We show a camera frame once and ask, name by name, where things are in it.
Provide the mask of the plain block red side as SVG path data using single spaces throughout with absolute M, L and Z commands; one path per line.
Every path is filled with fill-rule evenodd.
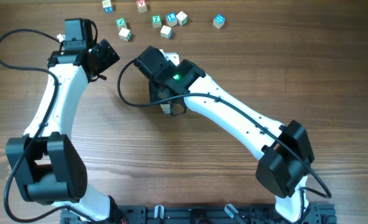
M 162 111 L 165 113 L 165 114 L 170 114 L 171 112 L 171 108 L 170 108 L 170 104 L 166 103 L 166 104 L 161 104 L 160 105 Z

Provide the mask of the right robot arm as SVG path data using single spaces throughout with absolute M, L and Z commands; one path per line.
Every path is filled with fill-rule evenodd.
M 300 221 L 308 200 L 305 184 L 314 154 L 306 129 L 297 121 L 284 125 L 241 103 L 224 91 L 202 68 L 153 46 L 134 66 L 149 80 L 155 104 L 181 104 L 222 127 L 259 161 L 257 180 L 275 195 L 276 212 L 286 221 Z

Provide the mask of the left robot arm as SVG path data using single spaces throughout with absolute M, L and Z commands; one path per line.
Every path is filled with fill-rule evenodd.
M 119 60 L 107 40 L 98 39 L 89 19 L 66 19 L 58 50 L 48 58 L 48 82 L 34 119 L 19 138 L 6 144 L 11 167 L 8 184 L 16 183 L 22 198 L 51 206 L 67 219 L 84 223 L 125 223 L 111 196 L 88 183 L 84 162 L 71 142 L 73 120 L 89 83 Z

